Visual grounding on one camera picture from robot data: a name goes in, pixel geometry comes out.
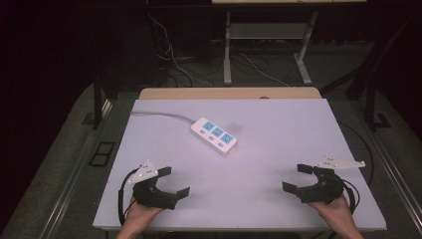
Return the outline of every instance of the black wall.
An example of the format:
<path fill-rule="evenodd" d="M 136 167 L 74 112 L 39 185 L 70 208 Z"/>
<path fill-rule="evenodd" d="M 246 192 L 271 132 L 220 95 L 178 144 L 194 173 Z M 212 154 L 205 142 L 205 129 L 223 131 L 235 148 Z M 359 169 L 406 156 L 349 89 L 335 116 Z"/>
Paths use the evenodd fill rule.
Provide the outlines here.
<path fill-rule="evenodd" d="M 383 92 L 422 140 L 422 8 L 409 9 L 407 22 L 374 75 Z"/>
<path fill-rule="evenodd" d="M 70 2 L 9 1 L 1 25 L 0 232 L 93 69 Z"/>

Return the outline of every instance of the cable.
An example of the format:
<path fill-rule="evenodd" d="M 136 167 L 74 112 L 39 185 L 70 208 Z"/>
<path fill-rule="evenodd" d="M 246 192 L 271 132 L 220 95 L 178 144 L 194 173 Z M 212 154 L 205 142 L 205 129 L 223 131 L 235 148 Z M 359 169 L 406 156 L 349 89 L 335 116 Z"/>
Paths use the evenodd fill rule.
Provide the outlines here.
<path fill-rule="evenodd" d="M 192 74 L 194 74 L 194 75 L 196 75 L 196 76 L 206 77 L 206 76 L 212 76 L 212 75 L 216 74 L 216 73 L 220 70 L 220 68 L 221 68 L 221 66 L 222 66 L 222 65 L 223 65 L 223 60 L 218 61 L 218 66 L 217 66 L 217 68 L 216 68 L 215 70 L 213 70 L 213 71 L 211 71 L 211 72 L 209 72 L 209 73 L 201 73 L 201 74 L 196 73 L 196 72 L 194 72 L 194 71 L 192 71 L 192 70 L 190 70 L 190 69 L 188 69 L 188 68 L 186 68 L 186 67 L 183 67 L 183 66 L 180 66 L 180 67 L 182 67 L 182 68 L 183 68 L 183 69 L 185 69 L 186 71 L 189 71 L 190 73 L 192 73 Z"/>
<path fill-rule="evenodd" d="M 343 182 L 345 182 L 345 183 L 347 183 L 348 185 L 350 185 L 353 189 L 354 189 L 354 191 L 356 192 L 356 195 L 357 195 L 357 201 L 354 203 L 354 205 L 353 205 L 353 207 L 350 209 L 350 212 L 351 212 L 351 214 L 353 214 L 353 212 L 354 212 L 354 210 L 356 209 L 356 207 L 359 205 L 359 203 L 360 203 L 360 193 L 359 193 L 359 191 L 357 190 L 357 188 L 353 185 L 353 184 L 351 184 L 349 181 L 347 181 L 347 180 L 342 180 Z"/>
<path fill-rule="evenodd" d="M 131 205 L 133 205 L 133 203 L 135 202 L 135 200 L 131 201 L 130 204 L 127 206 L 126 210 L 124 210 L 124 215 L 126 215 L 127 211 L 129 210 L 129 208 L 131 207 Z"/>
<path fill-rule="evenodd" d="M 199 80 L 199 79 L 197 79 L 197 78 L 195 78 L 195 77 L 193 77 L 193 76 L 191 76 L 191 75 L 189 75 L 185 70 L 183 70 L 183 68 L 182 67 L 180 67 L 179 66 L 179 64 L 177 63 L 177 61 L 176 61 L 176 59 L 175 59 L 175 57 L 174 57 L 174 49 L 173 49 L 173 46 L 171 45 L 171 43 L 170 43 L 170 41 L 168 40 L 168 35 L 167 35 L 167 29 L 162 25 L 162 24 L 160 24 L 157 20 L 155 20 L 149 13 L 147 14 L 148 15 L 148 17 L 155 23 L 155 24 L 157 24 L 158 26 L 160 26 L 163 30 L 164 30 L 164 36 L 165 36 L 165 40 L 167 41 L 167 43 L 168 43 L 168 49 L 167 49 L 167 52 L 165 52 L 165 54 L 168 54 L 168 53 L 170 53 L 170 57 L 171 57 L 171 60 L 173 61 L 173 63 L 174 63 L 174 65 L 177 67 L 177 68 L 179 68 L 180 69 L 180 71 L 182 71 L 184 74 L 186 74 L 186 76 L 188 76 L 190 79 L 193 79 L 193 80 L 195 80 L 195 81 L 197 81 L 197 82 L 199 82 L 199 83 L 201 83 L 201 84 L 206 84 L 206 85 L 208 85 L 209 87 L 214 87 L 214 85 L 212 84 L 212 82 L 211 81 L 209 81 L 209 82 L 207 82 L 207 81 L 201 81 L 201 80 Z M 159 58 L 161 58 L 161 59 L 163 59 L 163 60 L 167 60 L 166 58 L 164 58 L 164 57 L 162 57 L 162 56 L 159 56 Z"/>
<path fill-rule="evenodd" d="M 178 115 L 178 114 L 171 114 L 171 113 L 135 111 L 135 112 L 131 112 L 130 114 L 133 115 L 133 116 L 136 116 L 136 115 L 147 115 L 147 116 L 159 115 L 159 116 L 177 118 L 177 119 L 181 119 L 181 120 L 187 120 L 188 122 L 190 122 L 192 124 L 194 124 L 196 122 L 196 120 L 190 119 L 188 117 Z"/>
<path fill-rule="evenodd" d="M 374 159 L 373 159 L 373 155 L 372 155 L 372 151 L 369 147 L 369 144 L 366 142 L 366 140 L 356 131 L 354 130 L 352 127 L 350 127 L 349 125 L 345 124 L 344 122 L 338 121 L 338 124 L 341 124 L 345 127 L 347 127 L 350 131 L 352 131 L 356 136 L 358 136 L 360 138 L 360 140 L 363 142 L 363 144 L 365 145 L 368 153 L 369 153 L 369 159 L 370 159 L 370 174 L 369 174 L 369 178 L 368 181 L 366 182 L 366 184 L 368 186 L 370 186 L 370 184 L 372 183 L 372 179 L 373 179 L 373 174 L 375 172 L 375 163 L 374 163 Z"/>
<path fill-rule="evenodd" d="M 179 73 L 182 73 L 182 74 L 183 74 L 182 76 L 172 76 L 172 77 L 174 77 L 176 80 L 178 79 L 178 77 L 186 77 L 186 78 L 189 80 L 190 86 L 187 86 L 186 84 L 183 84 L 181 81 L 179 81 L 179 83 L 180 83 L 181 85 L 183 85 L 184 87 L 193 88 L 192 79 L 191 79 L 189 76 L 187 76 L 186 74 L 184 74 L 184 72 L 180 71 L 180 70 L 179 70 L 179 69 L 177 69 L 177 68 L 171 68 L 171 69 L 169 69 L 169 70 L 173 70 L 173 71 L 177 71 L 177 72 L 179 72 Z"/>
<path fill-rule="evenodd" d="M 236 60 L 235 58 L 231 58 L 231 59 L 233 61 L 235 61 L 235 62 L 239 62 L 239 64 L 241 64 L 241 65 L 243 65 L 243 66 L 245 66 L 247 68 L 251 68 L 253 70 L 257 70 L 257 68 L 258 68 L 258 70 L 260 70 L 260 71 L 267 71 L 268 69 L 270 69 L 270 64 L 268 63 L 268 61 L 266 59 L 262 58 L 262 57 L 260 57 L 259 59 L 262 60 L 262 62 L 265 63 L 265 67 L 264 68 L 258 67 L 256 64 L 252 64 L 252 66 L 251 66 L 251 61 L 248 60 L 248 58 L 249 59 L 251 59 L 251 58 L 257 59 L 257 57 L 255 57 L 255 56 L 246 57 L 244 54 L 240 53 L 239 51 L 238 51 L 237 55 L 242 56 L 242 58 L 245 58 L 248 62 L 243 63 L 241 61 Z"/>
<path fill-rule="evenodd" d="M 183 87 L 185 87 L 185 88 L 192 88 L 192 81 L 189 79 L 189 78 L 187 78 L 188 80 L 189 80 L 189 82 L 190 82 L 190 86 L 188 86 L 188 85 L 186 85 L 186 84 L 184 84 L 178 77 L 179 76 L 173 76 L 173 75 L 171 75 L 171 74 L 169 74 L 169 73 L 167 73 L 167 76 L 168 76 L 168 78 L 170 78 L 170 79 L 173 79 L 173 81 L 174 81 L 174 84 L 175 84 L 175 87 L 176 88 L 178 88 L 179 86 L 178 86 L 178 83 L 180 83 L 180 85 L 182 85 Z"/>
<path fill-rule="evenodd" d="M 176 85 L 176 88 L 178 88 L 179 87 L 179 85 L 177 84 L 177 80 L 173 77 L 173 76 L 171 76 L 171 75 L 169 75 L 169 74 L 167 74 L 168 75 L 168 78 L 171 78 L 171 79 L 173 79 L 173 81 L 174 81 L 174 84 Z M 166 81 L 166 83 L 165 83 L 165 86 L 168 88 L 168 78 L 167 78 L 167 81 Z"/>
<path fill-rule="evenodd" d="M 257 71 L 259 72 L 259 73 L 261 73 L 263 76 L 265 76 L 265 77 L 267 77 L 267 78 L 270 78 L 270 79 L 272 79 L 272 80 L 274 80 L 274 81 L 276 81 L 276 82 L 279 82 L 279 83 L 281 83 L 281 84 L 283 84 L 283 85 L 285 85 L 286 87 L 289 87 L 289 85 L 287 85 L 286 83 L 284 83 L 284 82 L 282 82 L 282 81 L 280 81 L 280 80 L 278 80 L 278 79 L 275 79 L 275 78 L 273 78 L 273 77 L 270 77 L 270 76 L 268 76 L 267 74 L 265 74 L 265 73 L 263 73 L 257 66 L 255 66 L 255 64 L 247 57 L 247 56 L 245 56 L 245 55 L 243 55 L 243 54 L 240 54 L 242 57 L 244 57 L 244 58 L 246 58 L 246 60 L 248 60 L 251 64 L 252 64 L 252 66 L 254 66 L 254 68 L 255 69 L 257 69 Z"/>
<path fill-rule="evenodd" d="M 176 59 L 174 59 L 174 50 L 173 50 L 173 47 L 170 45 L 170 53 L 171 53 L 171 59 L 173 59 L 173 63 L 174 63 L 174 65 L 176 65 L 176 67 L 177 68 L 179 68 L 180 69 L 180 71 L 182 71 L 184 74 L 186 74 L 186 76 L 188 76 L 189 78 L 191 78 L 191 79 L 193 79 L 193 80 L 195 80 L 195 81 L 197 81 L 197 82 L 199 82 L 199 83 L 202 83 L 202 84 L 206 84 L 206 85 L 208 85 L 209 87 L 214 87 L 213 85 L 211 85 L 209 82 L 205 82 L 205 81 L 201 81 L 201 80 L 199 80 L 199 79 L 197 79 L 197 78 L 195 78 L 195 77 L 193 77 L 193 76 L 191 76 L 191 75 L 189 75 L 185 70 L 183 70 L 183 68 L 181 68 L 180 66 L 179 66 L 179 64 L 177 64 L 177 61 L 176 61 Z"/>
<path fill-rule="evenodd" d="M 130 173 L 127 174 L 127 176 L 124 178 L 123 182 L 121 183 L 120 190 L 118 191 L 117 210 L 118 210 L 118 220 L 120 221 L 121 225 L 123 225 L 124 223 L 124 213 L 125 213 L 123 212 L 124 185 L 126 184 L 127 180 L 130 178 L 130 176 L 136 173 L 137 170 L 138 168 L 132 170 Z"/>
<path fill-rule="evenodd" d="M 243 70 L 243 69 L 241 69 L 239 66 L 238 66 L 238 64 L 241 64 L 241 65 L 245 65 L 245 64 L 243 64 L 242 62 L 240 62 L 240 61 L 238 61 L 237 59 L 235 59 L 234 57 L 230 57 L 230 64 L 233 66 L 233 67 L 235 67 L 239 72 L 242 72 L 242 73 L 245 73 L 245 74 L 248 74 L 248 75 L 251 75 L 251 76 L 256 76 L 256 75 L 258 75 L 258 74 L 260 74 L 259 72 L 257 72 L 256 71 L 256 69 L 254 69 L 254 68 L 252 68 L 252 67 L 250 67 L 250 66 L 247 66 L 248 68 L 251 68 L 251 69 L 254 69 L 254 72 L 247 72 L 247 71 L 245 71 L 245 70 Z"/>

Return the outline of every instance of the dark background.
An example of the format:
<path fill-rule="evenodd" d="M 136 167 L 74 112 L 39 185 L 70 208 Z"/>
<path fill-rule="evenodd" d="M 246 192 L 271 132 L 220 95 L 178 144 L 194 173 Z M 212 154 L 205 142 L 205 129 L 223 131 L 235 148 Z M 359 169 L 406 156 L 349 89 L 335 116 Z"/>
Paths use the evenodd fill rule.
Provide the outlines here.
<path fill-rule="evenodd" d="M 406 11 L 388 7 L 390 3 Z M 408 4 L 372 1 L 362 9 L 325 8 L 319 12 L 313 40 L 383 43 L 411 16 L 413 7 Z M 419 11 L 411 19 L 373 77 L 420 137 L 421 15 Z M 240 20 L 251 16 L 237 15 Z M 119 91 L 156 86 L 163 73 L 155 58 L 160 36 L 142 11 L 82 10 L 70 0 L 8 0 L 0 3 L 0 17 L 1 233 L 74 102 L 96 76 L 106 96 L 115 98 Z M 160 17 L 175 48 L 202 58 L 207 57 L 208 41 L 224 36 L 221 12 L 167 11 Z"/>

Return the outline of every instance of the gray carpet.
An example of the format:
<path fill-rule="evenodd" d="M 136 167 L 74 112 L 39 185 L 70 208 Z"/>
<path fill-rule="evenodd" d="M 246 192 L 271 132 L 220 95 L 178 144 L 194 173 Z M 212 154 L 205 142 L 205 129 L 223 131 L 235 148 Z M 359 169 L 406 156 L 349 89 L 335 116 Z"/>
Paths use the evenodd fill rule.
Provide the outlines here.
<path fill-rule="evenodd" d="M 239 53 L 249 56 L 250 60 L 267 75 L 289 86 L 302 86 L 301 77 L 292 57 L 292 53 L 298 47 L 299 45 L 295 43 L 280 43 L 277 46 L 254 51 L 246 51 L 244 50 L 246 47 L 242 45 L 232 47 L 231 51 L 234 55 L 232 64 L 237 64 L 237 67 L 232 66 L 233 87 L 282 86 L 279 82 L 259 74 L 248 60 L 238 55 Z M 196 77 L 198 80 L 211 81 L 214 87 L 223 87 L 220 65 L 222 51 L 218 47 L 216 49 L 216 57 L 211 64 L 192 62 L 182 66 L 201 75 L 202 77 Z M 323 87 L 347 74 L 361 64 L 370 49 L 371 45 L 364 43 L 345 43 L 340 46 L 311 44 L 305 56 L 305 63 L 314 82 L 313 86 Z M 190 84 L 189 80 L 177 70 L 171 70 L 170 75 L 173 78 L 168 79 L 168 87 L 175 87 L 176 83 L 178 87 L 182 87 L 182 84 Z M 206 87 L 195 80 L 192 84 L 194 87 Z M 350 102 L 344 96 L 348 84 L 324 96 L 328 99 L 335 117 L 340 121 L 340 128 L 355 159 L 366 162 L 367 166 L 361 171 L 367 180 L 371 171 L 369 151 L 358 135 L 363 137 L 373 154 L 374 177 L 370 189 L 387 221 L 388 230 L 365 232 L 364 235 L 366 238 L 384 239 L 421 238 L 420 232 L 381 163 L 382 155 L 377 151 L 366 125 L 362 123 L 364 99 Z M 137 96 L 138 92 L 121 93 L 120 98 L 112 102 L 112 108 L 101 127 L 93 130 L 91 125 L 82 124 L 87 114 L 93 111 L 92 87 L 81 95 L 1 238 L 24 239 L 40 237 L 40 235 L 42 235 L 41 238 L 106 238 L 106 234 L 101 229 L 94 228 L 92 224 L 112 167 L 113 157 L 124 132 L 128 112 Z M 384 114 L 392 125 L 391 128 L 379 129 L 376 133 L 377 137 L 380 138 L 388 154 L 403 174 L 405 182 L 416 199 L 422 200 L 419 190 L 421 188 L 419 180 L 422 163 L 420 160 L 422 158 L 421 141 L 382 94 L 377 95 L 376 111 Z M 105 167 L 89 166 L 88 163 L 101 142 L 114 143 L 109 162 Z M 67 187 L 69 178 L 75 179 L 71 187 Z M 70 188 L 70 190 L 63 192 L 64 188 Z M 69 199 L 69 203 L 57 203 L 60 198 Z M 60 207 L 63 213 L 52 220 L 49 217 L 57 207 Z M 326 238 L 328 233 L 318 238 Z M 304 239 L 316 235 L 315 232 L 299 234 Z M 108 236 L 114 238 L 115 232 L 109 233 Z M 147 236 L 160 238 L 162 235 L 147 234 Z M 270 236 L 267 234 L 262 238 L 270 238 Z M 281 238 L 281 235 L 273 234 L 271 238 Z"/>

